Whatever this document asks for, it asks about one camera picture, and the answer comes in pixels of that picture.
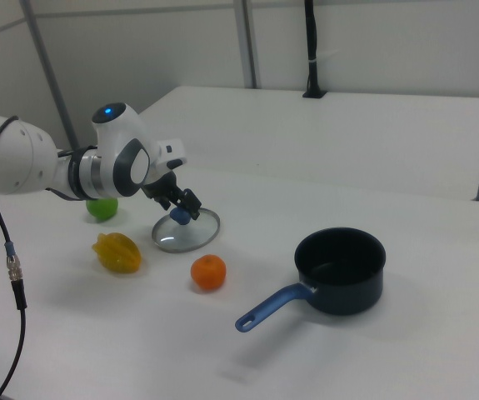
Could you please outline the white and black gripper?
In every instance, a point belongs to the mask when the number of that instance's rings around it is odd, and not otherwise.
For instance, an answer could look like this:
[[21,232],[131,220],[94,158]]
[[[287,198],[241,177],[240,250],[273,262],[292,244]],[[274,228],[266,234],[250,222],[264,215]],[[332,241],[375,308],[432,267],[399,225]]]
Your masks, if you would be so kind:
[[175,187],[171,194],[163,189],[172,181],[171,173],[187,162],[182,141],[152,141],[149,155],[150,166],[142,183],[142,190],[151,193],[152,199],[164,210],[168,210],[172,204],[174,209],[169,213],[172,220],[197,220],[202,203],[191,189],[181,190]]

